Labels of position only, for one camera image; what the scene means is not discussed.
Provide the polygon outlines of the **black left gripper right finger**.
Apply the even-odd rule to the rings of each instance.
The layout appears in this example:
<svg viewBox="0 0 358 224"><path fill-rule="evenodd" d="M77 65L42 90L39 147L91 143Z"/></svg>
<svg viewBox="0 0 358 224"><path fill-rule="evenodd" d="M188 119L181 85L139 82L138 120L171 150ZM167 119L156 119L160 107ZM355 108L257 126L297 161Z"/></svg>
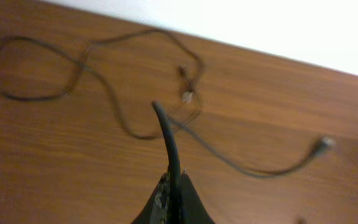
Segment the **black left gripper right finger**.
<svg viewBox="0 0 358 224"><path fill-rule="evenodd" d="M206 211L190 176L186 172L181 174L181 197L183 209L183 223L185 224L215 224Z"/></svg>

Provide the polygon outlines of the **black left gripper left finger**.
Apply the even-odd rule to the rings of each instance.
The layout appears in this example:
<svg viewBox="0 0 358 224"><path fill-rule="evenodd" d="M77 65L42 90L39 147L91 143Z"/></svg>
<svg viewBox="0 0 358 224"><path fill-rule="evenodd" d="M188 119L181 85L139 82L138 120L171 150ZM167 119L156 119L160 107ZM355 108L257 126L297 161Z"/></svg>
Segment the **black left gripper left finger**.
<svg viewBox="0 0 358 224"><path fill-rule="evenodd" d="M164 173L144 208L132 224L166 224L169 222L170 176Z"/></svg>

